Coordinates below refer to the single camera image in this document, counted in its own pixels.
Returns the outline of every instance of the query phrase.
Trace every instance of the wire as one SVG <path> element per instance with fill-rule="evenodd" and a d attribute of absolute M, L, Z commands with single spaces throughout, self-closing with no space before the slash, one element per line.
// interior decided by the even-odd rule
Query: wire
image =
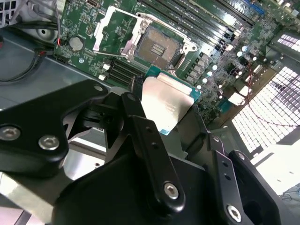
<path fill-rule="evenodd" d="M 31 61 L 30 65 L 28 66 L 28 68 L 14 77 L 11 77 L 9 79 L 0 80 L 0 85 L 10 85 L 10 84 L 16 83 L 16 82 L 24 79 L 25 77 L 35 73 L 37 71 L 37 69 L 40 67 L 40 65 L 42 64 L 45 56 L 46 56 L 46 51 L 35 50 L 33 59 Z"/>
<path fill-rule="evenodd" d="M 259 120 L 262 120 L 263 122 L 265 123 L 268 123 L 268 124 L 272 124 L 272 125 L 275 125 L 275 126 L 282 126 L 282 127 L 300 127 L 300 125 L 285 125 L 285 124 L 277 124 L 277 123 L 274 123 L 274 122 L 271 122 L 271 121 L 267 121 L 263 118 L 261 118 L 260 116 L 258 116 L 254 110 L 251 108 L 250 106 L 250 88 L 251 88 L 251 82 L 252 82 L 252 79 L 253 79 L 253 71 L 251 69 L 251 65 L 248 66 L 248 69 L 249 69 L 249 83 L 248 83 L 248 94 L 246 96 L 246 103 L 247 105 L 249 106 L 249 109 L 252 111 L 252 113 L 259 119 Z"/>
<path fill-rule="evenodd" d="M 56 14 L 56 22 L 57 22 L 57 44 L 60 45 L 60 14 L 58 11 L 56 0 L 30 0 L 33 3 L 40 3 L 43 6 L 45 5 L 43 2 L 52 1 L 54 4 L 55 14 Z"/>

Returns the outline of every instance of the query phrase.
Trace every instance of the metal bracket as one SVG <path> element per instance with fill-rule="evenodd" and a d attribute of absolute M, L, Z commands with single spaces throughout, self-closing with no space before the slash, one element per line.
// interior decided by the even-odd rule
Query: metal bracket
<path fill-rule="evenodd" d="M 74 132 L 77 115 L 106 95 L 105 86 L 86 80 L 1 111 L 0 171 L 56 174 L 68 153 L 70 135 L 87 130 Z"/>

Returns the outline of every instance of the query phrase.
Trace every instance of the electronic component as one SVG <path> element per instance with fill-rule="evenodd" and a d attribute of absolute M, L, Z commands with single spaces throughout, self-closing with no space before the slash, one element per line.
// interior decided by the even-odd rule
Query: electronic component
<path fill-rule="evenodd" d="M 179 42 L 149 27 L 138 45 L 135 56 L 161 69 L 167 69 L 177 53 L 180 53 Z"/>
<path fill-rule="evenodd" d="M 77 52 L 83 49 L 83 40 L 80 37 L 71 37 L 69 45 L 73 51 Z"/>

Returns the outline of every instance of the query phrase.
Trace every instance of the motherboard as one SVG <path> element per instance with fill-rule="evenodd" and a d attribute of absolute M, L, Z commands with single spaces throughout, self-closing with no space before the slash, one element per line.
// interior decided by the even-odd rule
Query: motherboard
<path fill-rule="evenodd" d="M 201 92 L 210 123 L 231 107 L 224 91 L 266 63 L 273 37 L 300 30 L 297 15 L 276 0 L 67 0 L 54 54 L 123 88 L 156 66 Z"/>

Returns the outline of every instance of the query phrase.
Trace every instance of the screw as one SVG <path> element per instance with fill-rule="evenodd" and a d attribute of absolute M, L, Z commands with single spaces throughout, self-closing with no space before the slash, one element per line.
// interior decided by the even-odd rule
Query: screw
<path fill-rule="evenodd" d="M 238 155 L 239 155 L 239 157 L 240 157 L 242 160 L 245 160 L 245 157 L 244 157 L 244 155 L 243 155 L 243 154 L 241 154 L 241 153 L 238 153 Z"/>
<path fill-rule="evenodd" d="M 21 132 L 18 128 L 7 126 L 0 128 L 0 139 L 4 141 L 13 141 L 20 137 Z"/>
<path fill-rule="evenodd" d="M 164 190 L 169 198 L 177 199 L 179 196 L 178 189 L 172 183 L 165 183 Z"/>
<path fill-rule="evenodd" d="M 96 90 L 98 90 L 98 91 L 103 91 L 103 88 L 101 88 L 101 87 L 98 86 L 98 85 L 95 85 L 94 88 L 95 88 Z"/>
<path fill-rule="evenodd" d="M 215 140 L 216 142 L 219 142 L 219 139 L 218 139 L 217 136 L 213 136 L 213 138 L 214 138 L 214 140 Z"/>
<path fill-rule="evenodd" d="M 128 51 L 128 55 L 133 55 L 135 52 L 132 50 L 132 49 L 130 49 L 129 51 Z"/>
<path fill-rule="evenodd" d="M 39 139 L 38 145 L 44 150 L 56 150 L 60 142 L 55 136 L 45 135 Z"/>
<path fill-rule="evenodd" d="M 135 97 L 132 94 L 129 94 L 128 98 L 131 99 L 131 100 L 133 100 L 133 101 L 135 101 Z"/>
<path fill-rule="evenodd" d="M 234 219 L 236 222 L 240 223 L 242 221 L 242 216 L 240 215 L 240 212 L 232 205 L 227 206 L 227 211 L 232 219 Z"/>

